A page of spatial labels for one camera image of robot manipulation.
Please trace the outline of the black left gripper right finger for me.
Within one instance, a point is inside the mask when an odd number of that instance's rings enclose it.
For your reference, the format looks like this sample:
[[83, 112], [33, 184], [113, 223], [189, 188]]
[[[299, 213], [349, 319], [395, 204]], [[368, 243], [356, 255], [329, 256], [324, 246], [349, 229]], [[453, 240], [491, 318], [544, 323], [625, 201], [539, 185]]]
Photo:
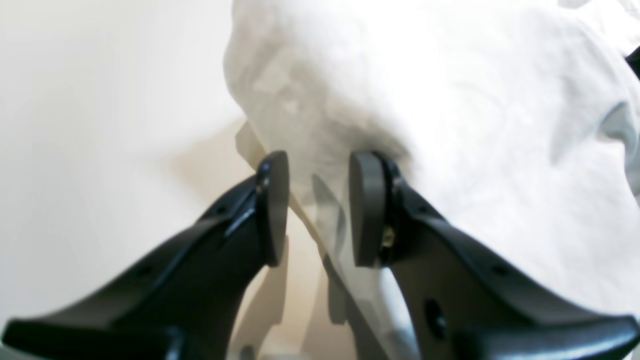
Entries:
[[455, 228], [380, 152], [349, 158], [357, 267], [386, 268], [424, 360], [622, 360], [639, 344], [633, 316], [578, 306]]

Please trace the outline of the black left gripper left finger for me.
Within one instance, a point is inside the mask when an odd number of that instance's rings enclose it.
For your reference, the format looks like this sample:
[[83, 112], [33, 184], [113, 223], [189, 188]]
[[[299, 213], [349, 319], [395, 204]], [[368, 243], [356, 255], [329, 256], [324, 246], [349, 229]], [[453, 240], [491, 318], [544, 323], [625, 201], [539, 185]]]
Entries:
[[101, 289], [10, 320], [3, 345], [44, 360], [223, 360], [247, 287], [281, 264], [289, 200], [288, 156], [275, 151]]

